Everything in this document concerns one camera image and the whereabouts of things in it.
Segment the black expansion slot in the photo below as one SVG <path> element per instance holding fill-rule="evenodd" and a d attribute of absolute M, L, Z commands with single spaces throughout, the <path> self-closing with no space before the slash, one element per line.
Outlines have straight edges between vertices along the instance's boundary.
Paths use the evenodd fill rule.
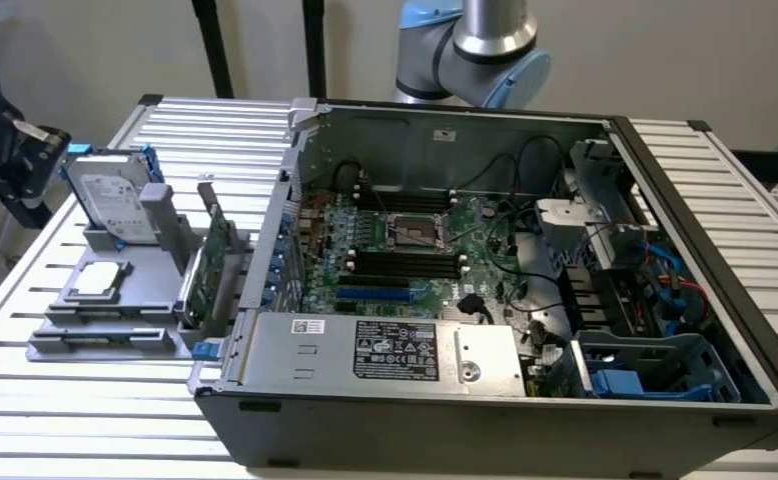
<path fill-rule="evenodd" d="M 386 317 L 407 317 L 410 314 L 407 305 L 393 302 L 337 301 L 334 311 L 339 314 Z"/>

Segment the blue plastic drive cage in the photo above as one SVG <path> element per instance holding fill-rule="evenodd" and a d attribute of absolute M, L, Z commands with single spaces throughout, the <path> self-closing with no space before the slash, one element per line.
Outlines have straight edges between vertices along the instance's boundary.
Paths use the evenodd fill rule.
<path fill-rule="evenodd" d="M 579 332 L 570 345 L 578 392 L 590 398 L 738 403 L 716 347 L 696 333 L 664 338 Z"/>

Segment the black upright post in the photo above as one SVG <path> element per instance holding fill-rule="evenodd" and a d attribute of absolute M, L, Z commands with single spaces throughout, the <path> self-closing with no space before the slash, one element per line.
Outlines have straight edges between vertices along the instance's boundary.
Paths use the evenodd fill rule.
<path fill-rule="evenodd" d="M 215 93 L 219 98 L 234 99 L 235 91 L 219 19 L 218 2 L 216 0 L 191 0 L 191 3 L 203 38 Z"/>
<path fill-rule="evenodd" d="M 302 0 L 302 10 L 309 91 L 313 97 L 326 98 L 329 94 L 325 38 L 326 0 Z"/>

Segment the green graphics card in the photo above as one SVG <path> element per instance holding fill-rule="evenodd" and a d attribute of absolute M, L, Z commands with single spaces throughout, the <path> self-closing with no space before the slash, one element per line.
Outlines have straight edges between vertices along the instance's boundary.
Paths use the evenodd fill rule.
<path fill-rule="evenodd" d="M 190 329 L 202 328 L 212 318 L 227 256 L 241 249 L 237 225 L 226 217 L 212 180 L 199 181 L 198 193 L 210 215 L 210 227 L 191 258 L 175 304 L 175 310 L 183 314 L 182 322 Z"/>

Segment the grey parts rack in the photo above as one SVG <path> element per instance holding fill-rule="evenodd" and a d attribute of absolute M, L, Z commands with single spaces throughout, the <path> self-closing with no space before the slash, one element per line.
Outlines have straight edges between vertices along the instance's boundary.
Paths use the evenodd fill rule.
<path fill-rule="evenodd" d="M 46 310 L 46 322 L 28 339 L 27 358 L 38 362 L 194 360 L 194 344 L 227 333 L 234 315 L 234 296 L 246 266 L 249 238 L 239 234 L 241 249 L 227 256 L 223 285 L 210 321 L 199 329 L 182 322 L 175 310 L 191 258 L 204 234 L 195 232 L 186 215 L 175 210 L 170 185 L 146 186 L 140 202 L 148 214 L 158 243 L 118 246 L 112 235 L 87 229 L 90 246 L 58 300 Z M 122 265 L 114 287 L 103 295 L 76 295 L 78 275 L 90 262 Z M 103 344 L 67 344 L 62 338 L 80 336 L 163 337 L 167 344 L 151 349 Z"/>

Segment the black open PC case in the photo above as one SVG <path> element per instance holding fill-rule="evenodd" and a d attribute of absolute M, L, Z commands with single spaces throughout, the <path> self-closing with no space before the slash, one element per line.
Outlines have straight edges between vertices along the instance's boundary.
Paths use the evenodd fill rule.
<path fill-rule="evenodd" d="M 457 141 L 433 139 L 437 129 Z M 611 115 L 313 100 L 290 114 L 290 149 L 253 253 L 219 376 L 191 379 L 231 457 L 250 467 L 666 480 L 741 449 L 778 449 L 778 151 L 729 149 L 708 123 Z M 660 233 L 625 269 L 555 270 L 535 205 L 557 196 L 577 142 L 609 140 L 629 200 Z M 521 285 L 510 290 L 526 394 L 383 398 L 250 393 L 226 380 L 235 337 L 301 309 L 299 223 L 318 193 L 362 189 L 497 195 L 517 204 Z M 696 333 L 721 356 L 738 403 L 590 398 L 570 345 Z"/>

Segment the black RAM slot bank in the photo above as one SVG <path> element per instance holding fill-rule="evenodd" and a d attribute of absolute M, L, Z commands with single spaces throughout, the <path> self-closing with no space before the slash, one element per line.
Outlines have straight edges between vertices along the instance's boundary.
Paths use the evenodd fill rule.
<path fill-rule="evenodd" d="M 439 214 L 455 204 L 455 198 L 442 192 L 391 192 L 362 189 L 351 195 L 361 210 L 390 213 Z"/>
<path fill-rule="evenodd" d="M 458 278 L 462 270 L 457 255 L 431 253 L 358 251 L 347 261 L 357 275 Z"/>

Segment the silver CPU chip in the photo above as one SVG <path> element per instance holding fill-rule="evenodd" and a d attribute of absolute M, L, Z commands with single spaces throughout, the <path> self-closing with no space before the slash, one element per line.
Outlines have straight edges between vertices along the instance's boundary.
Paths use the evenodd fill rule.
<path fill-rule="evenodd" d="M 118 262 L 95 261 L 84 265 L 74 283 L 76 295 L 103 295 L 115 285 L 122 272 Z"/>

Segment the CPU socket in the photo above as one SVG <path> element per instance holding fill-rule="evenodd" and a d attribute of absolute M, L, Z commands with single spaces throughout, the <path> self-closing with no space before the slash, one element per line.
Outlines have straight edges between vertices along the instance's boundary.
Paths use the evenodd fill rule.
<path fill-rule="evenodd" d="M 447 253 L 453 250 L 442 214 L 385 213 L 377 245 L 389 251 Z"/>

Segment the silver power supply unit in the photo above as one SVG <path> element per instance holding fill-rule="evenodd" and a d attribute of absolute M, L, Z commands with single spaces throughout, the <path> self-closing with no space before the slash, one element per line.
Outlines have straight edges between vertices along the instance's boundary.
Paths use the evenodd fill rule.
<path fill-rule="evenodd" d="M 513 331 L 449 320 L 266 312 L 235 337 L 226 380 L 250 393 L 519 398 Z"/>

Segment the blue expansion slot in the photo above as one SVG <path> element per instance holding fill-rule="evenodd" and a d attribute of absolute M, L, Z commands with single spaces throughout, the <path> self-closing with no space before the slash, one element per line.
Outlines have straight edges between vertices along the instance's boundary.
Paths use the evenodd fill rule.
<path fill-rule="evenodd" d="M 410 302 L 414 299 L 411 290 L 406 288 L 339 287 L 335 295 L 339 299 L 373 301 Z"/>

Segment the green RAM stick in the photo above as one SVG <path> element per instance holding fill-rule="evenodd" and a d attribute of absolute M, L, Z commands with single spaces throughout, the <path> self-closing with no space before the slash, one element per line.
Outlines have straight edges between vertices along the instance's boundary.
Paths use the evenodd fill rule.
<path fill-rule="evenodd" d="M 130 346 L 132 348 L 151 349 L 158 348 L 167 344 L 167 340 L 163 337 L 140 337 L 140 336 L 80 336 L 62 338 L 62 342 L 67 344 L 103 344 L 112 346 Z"/>

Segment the silver hard disk blue bracket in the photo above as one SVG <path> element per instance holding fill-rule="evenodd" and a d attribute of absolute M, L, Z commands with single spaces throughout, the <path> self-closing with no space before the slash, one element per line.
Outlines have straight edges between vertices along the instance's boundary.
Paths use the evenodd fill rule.
<path fill-rule="evenodd" d="M 119 244 L 158 243 L 140 202 L 146 185 L 164 182 L 156 150 L 148 144 L 107 149 L 72 143 L 60 174 L 95 230 L 111 234 Z"/>

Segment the metal disk bay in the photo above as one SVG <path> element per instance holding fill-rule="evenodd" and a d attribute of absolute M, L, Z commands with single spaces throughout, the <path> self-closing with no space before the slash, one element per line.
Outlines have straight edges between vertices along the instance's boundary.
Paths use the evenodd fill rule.
<path fill-rule="evenodd" d="M 609 140 L 577 142 L 566 186 L 537 202 L 535 213 L 555 270 L 567 266 L 625 269 L 643 261 L 647 238 L 660 233 L 629 200 L 633 179 Z"/>

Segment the green motherboard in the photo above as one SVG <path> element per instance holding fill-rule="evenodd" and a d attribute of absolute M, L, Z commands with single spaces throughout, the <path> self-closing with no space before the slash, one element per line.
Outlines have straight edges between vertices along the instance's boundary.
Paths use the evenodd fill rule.
<path fill-rule="evenodd" d="M 337 301 L 393 302 L 410 308 L 407 317 L 502 324 L 514 315 L 507 305 L 510 290 L 521 285 L 517 274 L 518 239 L 513 224 L 517 204 L 497 195 L 447 192 L 453 207 L 439 213 L 446 219 L 447 253 L 389 251 L 377 243 L 381 215 L 390 212 L 361 210 L 351 194 L 315 194 L 302 212 L 299 230 L 306 266 L 301 309 L 306 313 L 339 314 Z M 357 275 L 347 261 L 358 251 L 457 255 L 458 278 L 415 278 Z M 339 299 L 339 287 L 406 288 L 410 302 Z"/>

